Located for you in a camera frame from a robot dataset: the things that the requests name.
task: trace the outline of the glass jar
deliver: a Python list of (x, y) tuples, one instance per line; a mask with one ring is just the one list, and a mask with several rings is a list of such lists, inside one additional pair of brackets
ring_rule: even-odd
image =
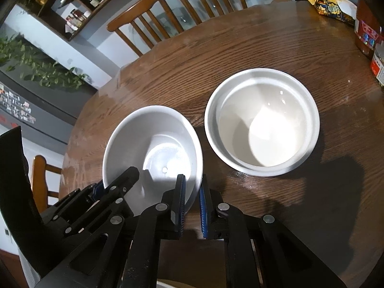
[(364, 0), (359, 0), (355, 21), (355, 44), (372, 59), (375, 46), (383, 40), (383, 29)]
[(78, 9), (73, 9), (71, 11), (71, 14), (73, 15), (74, 18), (76, 18), (80, 22), (83, 22), (83, 21), (85, 21), (87, 19), (84, 16), (84, 14), (80, 10), (78, 10)]

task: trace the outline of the wood grain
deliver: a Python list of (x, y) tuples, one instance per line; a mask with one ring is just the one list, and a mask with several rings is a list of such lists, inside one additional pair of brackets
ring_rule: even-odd
[[(279, 177), (235, 171), (215, 155), (204, 133), (204, 110), (215, 88), (255, 67), (300, 80), (320, 113), (313, 153)], [(305, 1), (283, 2), (215, 17), (156, 44), (85, 105), (64, 158), (61, 197), (102, 178), (113, 130), (148, 105), (172, 107), (196, 128), (204, 172), (224, 201), (249, 215), (272, 213), (348, 287), (361, 285), (384, 249), (384, 98), (354, 44), (353, 28), (319, 16)], [(168, 263), (159, 265), (160, 278), (225, 287), (222, 250), (199, 240), (197, 204), (186, 215), (185, 230), (193, 234), (191, 245), (162, 249)]]

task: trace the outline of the bowl rim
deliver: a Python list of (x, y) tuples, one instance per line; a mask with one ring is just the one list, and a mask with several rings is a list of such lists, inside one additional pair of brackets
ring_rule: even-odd
[(203, 179), (203, 152), (202, 152), (200, 140), (198, 139), (196, 131), (193, 128), (193, 126), (191, 125), (191, 123), (188, 121), (188, 119), (185, 118), (177, 110), (170, 108), (170, 107), (167, 107), (167, 106), (150, 105), (150, 106), (145, 106), (145, 107), (139, 108), (139, 109), (131, 112), (128, 116), (126, 116), (117, 125), (117, 127), (114, 129), (114, 131), (112, 132), (112, 134), (108, 140), (107, 146), (106, 146), (105, 151), (104, 151), (104, 156), (102, 159), (102, 180), (103, 180), (104, 188), (106, 188), (110, 184), (106, 181), (106, 168), (107, 168), (106, 164), (107, 164), (107, 160), (108, 160), (107, 157), (108, 157), (109, 151), (111, 150), (112, 143), (114, 142), (116, 136), (120, 133), (120, 131), (123, 129), (123, 127), (129, 121), (131, 121), (131, 120), (133, 120), (133, 119), (135, 119), (141, 115), (149, 114), (151, 112), (160, 112), (163, 114), (166, 113), (166, 114), (173, 116), (174, 118), (176, 118), (177, 120), (179, 120), (183, 124), (183, 126), (187, 129), (188, 134), (191, 136), (192, 143), (193, 143), (193, 146), (195, 148), (197, 163), (196, 163), (195, 187), (192, 190), (190, 197), (188, 198), (188, 200), (185, 203), (185, 212), (187, 212), (191, 208), (192, 204), (194, 203), (194, 201), (196, 199), (196, 196), (198, 194), (198, 191), (200, 189), (201, 182)]
[[(306, 102), (308, 102), (310, 106), (310, 112), (314, 115), (313, 116), (313, 122), (311, 127), (311, 135), (308, 141), (304, 142), (303, 145), (298, 149), (298, 151), (287, 161), (280, 163), (278, 165), (270, 166), (270, 167), (262, 167), (262, 166), (254, 166), (250, 165), (244, 161), (241, 161), (238, 158), (235, 158), (234, 160), (238, 161), (238, 163), (230, 160), (227, 158), (222, 151), (218, 148), (216, 145), (216, 142), (214, 141), (211, 133), (211, 128), (209, 125), (209, 116), (214, 116), (216, 117), (216, 109), (213, 109), (213, 103), (215, 101), (216, 96), (218, 95), (219, 91), (224, 87), (228, 82), (232, 81), (234, 78), (237, 78), (238, 76), (242, 74), (247, 74), (250, 72), (270, 72), (270, 73), (275, 73), (279, 74), (281, 76), (284, 76), (288, 78), (290, 81), (294, 82), (299, 86), (299, 88), (302, 90), (301, 97), (305, 98)], [(234, 168), (237, 171), (243, 172), (248, 175), (256, 175), (256, 176), (261, 176), (261, 177), (270, 177), (270, 176), (276, 176), (276, 175), (281, 175), (285, 174), (295, 168), (297, 168), (299, 165), (301, 165), (312, 153), (318, 137), (319, 137), (319, 132), (320, 132), (320, 116), (319, 116), (319, 111), (316, 105), (316, 102), (314, 101), (313, 96), (311, 93), (308, 91), (308, 89), (296, 78), (293, 76), (280, 71), (276, 69), (271, 69), (271, 68), (251, 68), (251, 69), (246, 69), (240, 72), (237, 72), (236, 74), (230, 76), (229, 78), (225, 79), (212, 93), (210, 96), (207, 106), (205, 108), (205, 113), (204, 113), (204, 128), (205, 128), (205, 134), (207, 135), (208, 142), (214, 152), (218, 155), (218, 157), (223, 160), (227, 165), (230, 167)]]

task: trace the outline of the potted plant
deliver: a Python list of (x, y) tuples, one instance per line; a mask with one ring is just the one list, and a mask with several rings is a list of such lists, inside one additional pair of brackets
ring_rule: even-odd
[(75, 74), (76, 67), (66, 69), (50, 57), (42, 57), (42, 51), (28, 45), (21, 35), (0, 38), (0, 66), (13, 71), (17, 66), (30, 67), (30, 73), (20, 72), (20, 79), (38, 81), (41, 86), (78, 89), (84, 84), (86, 74)]

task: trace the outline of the red label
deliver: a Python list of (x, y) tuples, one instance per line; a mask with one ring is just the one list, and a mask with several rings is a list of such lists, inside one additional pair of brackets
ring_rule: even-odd
[(376, 41), (378, 39), (379, 34), (363, 21), (361, 23), (363, 31), (366, 32), (372, 39)]
[(356, 35), (359, 37), (361, 42), (373, 50), (376, 43), (380, 43), (383, 39), (382, 36), (369, 27), (365, 22), (356, 20), (356, 23), (359, 25), (357, 29), (355, 28)]

